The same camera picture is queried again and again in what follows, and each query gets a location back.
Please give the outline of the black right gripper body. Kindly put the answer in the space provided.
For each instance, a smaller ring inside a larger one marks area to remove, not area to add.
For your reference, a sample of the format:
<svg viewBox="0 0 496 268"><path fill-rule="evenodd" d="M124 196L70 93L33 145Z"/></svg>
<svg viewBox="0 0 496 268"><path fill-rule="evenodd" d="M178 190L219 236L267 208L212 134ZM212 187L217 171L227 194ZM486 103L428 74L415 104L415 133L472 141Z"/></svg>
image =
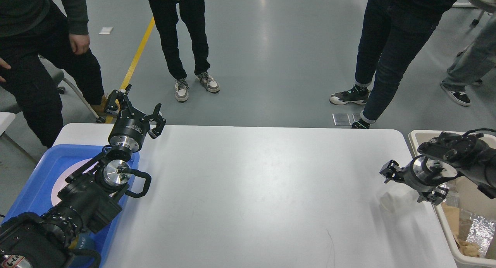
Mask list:
<svg viewBox="0 0 496 268"><path fill-rule="evenodd" d="M458 171L451 165L426 156L414 158L402 171L404 183L417 192L432 191L458 176Z"/></svg>

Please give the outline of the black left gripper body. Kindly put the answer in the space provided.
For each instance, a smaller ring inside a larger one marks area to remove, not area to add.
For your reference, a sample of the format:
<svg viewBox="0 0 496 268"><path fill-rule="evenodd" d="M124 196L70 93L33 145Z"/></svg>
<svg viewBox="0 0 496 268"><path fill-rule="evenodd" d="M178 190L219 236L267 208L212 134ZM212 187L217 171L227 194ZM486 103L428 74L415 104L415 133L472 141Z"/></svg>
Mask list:
<svg viewBox="0 0 496 268"><path fill-rule="evenodd" d="M111 146L141 150L149 130L149 123L141 122L139 119L117 119L108 136L108 142Z"/></svg>

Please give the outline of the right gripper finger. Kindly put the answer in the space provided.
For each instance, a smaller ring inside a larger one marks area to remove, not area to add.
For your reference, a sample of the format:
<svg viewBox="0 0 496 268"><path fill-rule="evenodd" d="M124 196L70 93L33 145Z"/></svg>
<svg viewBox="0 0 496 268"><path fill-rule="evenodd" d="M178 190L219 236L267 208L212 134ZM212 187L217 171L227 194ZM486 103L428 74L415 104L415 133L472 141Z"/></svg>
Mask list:
<svg viewBox="0 0 496 268"><path fill-rule="evenodd" d="M379 174L384 177L385 184L390 181L404 184L405 180L403 177L403 173L403 168L401 168L393 159L386 162L379 171Z"/></svg>
<svg viewBox="0 0 496 268"><path fill-rule="evenodd" d="M434 206L438 206L440 203L445 201L448 196L449 188L443 186L434 187L432 190L419 192L417 203L423 201L429 202Z"/></svg>

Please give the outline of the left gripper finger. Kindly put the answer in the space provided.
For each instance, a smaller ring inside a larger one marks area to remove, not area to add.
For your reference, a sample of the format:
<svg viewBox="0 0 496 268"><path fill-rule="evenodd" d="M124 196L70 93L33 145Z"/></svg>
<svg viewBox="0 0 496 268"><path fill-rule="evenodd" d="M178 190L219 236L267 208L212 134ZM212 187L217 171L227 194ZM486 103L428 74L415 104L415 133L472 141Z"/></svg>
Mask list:
<svg viewBox="0 0 496 268"><path fill-rule="evenodd" d="M144 116L144 125L147 134L151 139L158 138L166 125L166 119L163 118L160 111L162 104L158 103L152 114Z"/></svg>
<svg viewBox="0 0 496 268"><path fill-rule="evenodd" d="M129 100L131 87L132 85L129 84L125 89L115 89L108 95L104 103L104 113L109 115L113 121L136 117L136 110Z"/></svg>

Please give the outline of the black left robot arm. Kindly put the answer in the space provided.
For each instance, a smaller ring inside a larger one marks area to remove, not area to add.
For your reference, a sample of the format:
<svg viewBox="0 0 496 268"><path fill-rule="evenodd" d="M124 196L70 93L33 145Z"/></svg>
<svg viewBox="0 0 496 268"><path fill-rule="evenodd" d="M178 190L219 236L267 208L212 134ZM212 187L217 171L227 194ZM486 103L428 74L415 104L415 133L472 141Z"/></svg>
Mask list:
<svg viewBox="0 0 496 268"><path fill-rule="evenodd" d="M109 95L105 112L115 113L117 120L108 145L65 179L67 185L57 194L60 202L43 215L26 212L1 225L2 266L68 268L77 256L91 257L91 268L100 266L99 252L71 245L83 231L96 234L110 224L122 211L122 196L147 194L151 176L131 168L129 160L142 149L146 134L156 139L166 125L161 103L147 115L129 101L130 89Z"/></svg>

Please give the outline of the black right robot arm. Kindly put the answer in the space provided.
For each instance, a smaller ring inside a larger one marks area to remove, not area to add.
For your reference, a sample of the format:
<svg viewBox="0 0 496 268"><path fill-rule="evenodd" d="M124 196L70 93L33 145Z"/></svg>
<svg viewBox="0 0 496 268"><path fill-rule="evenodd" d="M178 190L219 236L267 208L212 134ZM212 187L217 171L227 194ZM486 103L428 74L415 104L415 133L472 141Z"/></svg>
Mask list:
<svg viewBox="0 0 496 268"><path fill-rule="evenodd" d="M449 189L444 183L466 177L489 199L495 198L496 152L483 141L485 128L464 134L441 132L418 146L418 156L405 167L390 160L380 174L386 182L406 184L418 192L417 202L443 202Z"/></svg>

